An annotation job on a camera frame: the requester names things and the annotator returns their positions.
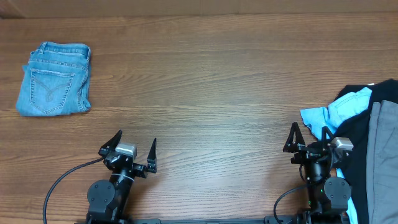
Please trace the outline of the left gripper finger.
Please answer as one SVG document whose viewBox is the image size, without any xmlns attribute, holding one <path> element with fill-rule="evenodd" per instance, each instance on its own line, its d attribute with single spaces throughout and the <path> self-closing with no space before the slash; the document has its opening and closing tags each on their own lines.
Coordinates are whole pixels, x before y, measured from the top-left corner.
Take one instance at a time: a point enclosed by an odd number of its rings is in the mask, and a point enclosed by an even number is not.
<svg viewBox="0 0 398 224">
<path fill-rule="evenodd" d="M 119 130 L 109 141 L 100 147 L 98 154 L 101 157 L 106 157 L 110 152 L 115 151 L 116 146 L 120 143 L 122 135 L 123 131 Z"/>
<path fill-rule="evenodd" d="M 147 156 L 147 171 L 150 173 L 157 172 L 157 154 L 156 154 L 156 147 L 157 147 L 157 139 L 155 138 L 152 142 L 151 149 Z"/>
</svg>

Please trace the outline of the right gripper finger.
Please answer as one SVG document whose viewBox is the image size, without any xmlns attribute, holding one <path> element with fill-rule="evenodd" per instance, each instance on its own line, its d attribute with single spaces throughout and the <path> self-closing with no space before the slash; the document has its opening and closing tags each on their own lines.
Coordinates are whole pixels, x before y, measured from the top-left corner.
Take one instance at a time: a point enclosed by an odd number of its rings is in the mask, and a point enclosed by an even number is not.
<svg viewBox="0 0 398 224">
<path fill-rule="evenodd" d="M 333 138 L 334 135 L 330 131 L 329 127 L 328 126 L 322 127 L 322 137 L 321 137 L 322 148 L 328 148 Z"/>
<path fill-rule="evenodd" d="M 301 147 L 305 147 L 305 140 L 297 122 L 293 122 L 289 136 L 283 147 L 283 152 L 299 152 Z"/>
</svg>

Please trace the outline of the grey shorts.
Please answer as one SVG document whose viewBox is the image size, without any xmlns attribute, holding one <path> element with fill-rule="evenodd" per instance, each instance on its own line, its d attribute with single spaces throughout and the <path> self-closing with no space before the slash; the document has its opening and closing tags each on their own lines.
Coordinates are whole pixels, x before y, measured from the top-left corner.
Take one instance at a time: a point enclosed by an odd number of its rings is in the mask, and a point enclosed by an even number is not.
<svg viewBox="0 0 398 224">
<path fill-rule="evenodd" d="M 369 223 L 397 224 L 397 104 L 373 103 L 366 156 Z"/>
</svg>

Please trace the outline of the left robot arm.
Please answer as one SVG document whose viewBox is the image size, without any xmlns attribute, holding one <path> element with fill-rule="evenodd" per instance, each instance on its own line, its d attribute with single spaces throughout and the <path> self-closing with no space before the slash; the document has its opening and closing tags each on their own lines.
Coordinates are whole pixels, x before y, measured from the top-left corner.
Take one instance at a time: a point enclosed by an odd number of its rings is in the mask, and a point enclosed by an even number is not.
<svg viewBox="0 0 398 224">
<path fill-rule="evenodd" d="M 108 180 L 98 180 L 88 189 L 86 223 L 132 223 L 124 211 L 135 178 L 145 179 L 149 173 L 157 172 L 157 140 L 152 142 L 147 164 L 138 164 L 136 146 L 121 142 L 122 134 L 118 131 L 99 149 L 98 154 L 112 174 Z"/>
</svg>

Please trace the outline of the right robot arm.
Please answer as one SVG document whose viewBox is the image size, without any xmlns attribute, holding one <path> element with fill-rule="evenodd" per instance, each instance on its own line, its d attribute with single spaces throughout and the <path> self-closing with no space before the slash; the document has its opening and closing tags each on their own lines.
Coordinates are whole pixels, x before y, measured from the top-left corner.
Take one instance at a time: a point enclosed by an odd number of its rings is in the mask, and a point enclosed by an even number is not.
<svg viewBox="0 0 398 224">
<path fill-rule="evenodd" d="M 307 145 L 299 125 L 292 123 L 283 151 L 294 155 L 290 162 L 300 166 L 299 174 L 304 184 L 277 199 L 273 209 L 277 223 L 284 222 L 276 214 L 278 202 L 301 189 L 307 190 L 309 207 L 299 210 L 286 223 L 349 223 L 343 214 L 348 209 L 351 186 L 345 178 L 332 176 L 331 170 L 347 159 L 353 148 L 348 138 L 335 137 L 326 126 L 322 127 L 321 140 Z"/>
</svg>

